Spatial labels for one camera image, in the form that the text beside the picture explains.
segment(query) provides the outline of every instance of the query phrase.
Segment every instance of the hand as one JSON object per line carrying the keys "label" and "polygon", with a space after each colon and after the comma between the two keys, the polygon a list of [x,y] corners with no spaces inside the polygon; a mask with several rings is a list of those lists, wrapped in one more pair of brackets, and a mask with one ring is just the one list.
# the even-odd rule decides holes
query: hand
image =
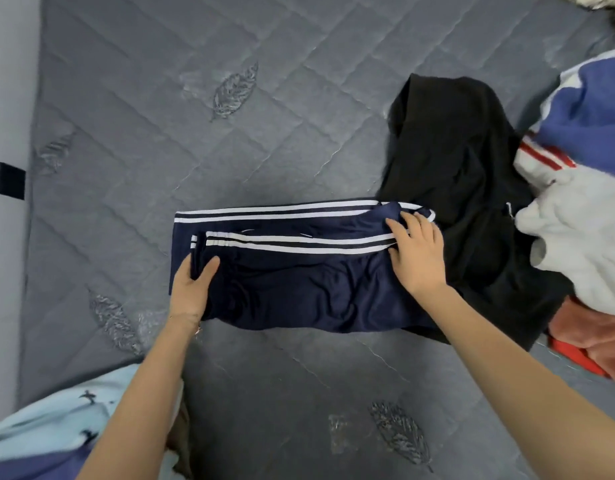
{"label": "hand", "polygon": [[198,330],[207,305],[209,283],[216,274],[219,264],[218,256],[214,256],[203,268],[199,279],[194,281],[190,277],[191,255],[183,260],[174,275],[169,320],[182,321],[189,324],[194,332]]}
{"label": "hand", "polygon": [[443,234],[436,224],[418,212],[401,212],[405,227],[392,219],[387,225],[396,237],[398,250],[388,249],[396,277],[406,290],[421,303],[425,296],[447,286],[443,261]]}

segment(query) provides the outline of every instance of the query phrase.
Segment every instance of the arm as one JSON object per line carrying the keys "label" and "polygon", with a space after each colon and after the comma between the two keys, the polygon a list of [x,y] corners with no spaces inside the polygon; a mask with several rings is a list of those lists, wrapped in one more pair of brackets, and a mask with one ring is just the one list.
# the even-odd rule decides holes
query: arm
{"label": "arm", "polygon": [[213,258],[190,279],[187,256],[174,277],[170,314],[127,387],[77,480],[156,480],[171,427],[185,353],[207,304],[218,269]]}
{"label": "arm", "polygon": [[388,219],[394,272],[456,349],[467,370],[545,480],[615,480],[615,421],[479,315],[445,281],[436,225]]}

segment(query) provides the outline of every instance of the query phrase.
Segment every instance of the forearm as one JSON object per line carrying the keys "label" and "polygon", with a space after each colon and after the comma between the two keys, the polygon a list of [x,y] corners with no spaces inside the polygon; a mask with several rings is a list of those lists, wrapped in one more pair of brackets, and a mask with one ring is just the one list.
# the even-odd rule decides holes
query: forearm
{"label": "forearm", "polygon": [[422,306],[543,479],[615,479],[615,421],[443,287]]}
{"label": "forearm", "polygon": [[127,387],[78,480],[155,480],[187,347],[188,322],[169,319]]}

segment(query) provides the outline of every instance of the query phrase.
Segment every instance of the gray mattress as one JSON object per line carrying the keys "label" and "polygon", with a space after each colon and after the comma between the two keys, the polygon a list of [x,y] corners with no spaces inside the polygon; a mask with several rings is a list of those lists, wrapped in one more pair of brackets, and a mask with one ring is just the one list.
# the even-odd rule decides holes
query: gray mattress
{"label": "gray mattress", "polygon": [[[615,47],[607,12],[563,0],[45,0],[44,12],[35,145],[72,137],[52,156],[61,167],[40,159],[33,175],[21,404],[149,346],[176,210],[372,195],[409,73],[484,80],[523,128],[560,70]],[[212,119],[216,87],[255,61],[249,100]],[[105,328],[110,306],[123,330]],[[615,384],[533,353],[615,418]],[[213,321],[185,380],[208,478],[532,476],[452,348],[404,331]],[[387,448],[373,401],[418,421],[434,473]]]}

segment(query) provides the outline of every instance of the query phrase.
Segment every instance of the finger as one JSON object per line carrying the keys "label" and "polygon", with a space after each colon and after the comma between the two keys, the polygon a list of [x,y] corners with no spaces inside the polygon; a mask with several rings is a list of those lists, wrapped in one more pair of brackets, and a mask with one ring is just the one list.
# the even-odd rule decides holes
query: finger
{"label": "finger", "polygon": [[427,217],[420,215],[418,212],[414,214],[416,220],[418,220],[421,226],[421,234],[423,234],[423,239],[429,243],[434,242],[434,231],[431,227],[431,222],[427,220]]}
{"label": "finger", "polygon": [[392,261],[392,267],[396,270],[401,263],[401,255],[396,248],[388,248],[389,258]]}
{"label": "finger", "polygon": [[199,276],[199,279],[196,280],[198,286],[202,286],[205,288],[209,287],[209,283],[212,281],[212,278],[214,278],[214,275],[218,270],[219,264],[221,264],[221,260],[218,258],[218,256],[214,256],[207,262],[207,264],[203,268],[203,272],[201,272]]}
{"label": "finger", "polygon": [[390,228],[390,230],[394,234],[394,237],[396,238],[396,243],[399,246],[402,243],[406,242],[409,236],[407,235],[407,231],[405,230],[405,227],[403,227],[400,222],[397,222],[393,219],[385,219],[385,223],[387,224],[387,226]]}
{"label": "finger", "polygon": [[421,224],[418,219],[408,212],[402,211],[401,217],[404,218],[407,223],[407,228],[410,230],[410,237],[412,239],[422,239],[423,233],[421,232]]}
{"label": "finger", "polygon": [[176,282],[186,283],[186,282],[191,281],[190,269],[191,269],[191,254],[188,254],[187,257],[183,260],[183,262],[179,266],[178,271],[176,271],[176,274],[174,275],[174,282],[175,283]]}
{"label": "finger", "polygon": [[434,234],[434,244],[440,245],[441,249],[443,248],[443,233],[440,231],[439,226],[436,223],[431,223],[432,233]]}

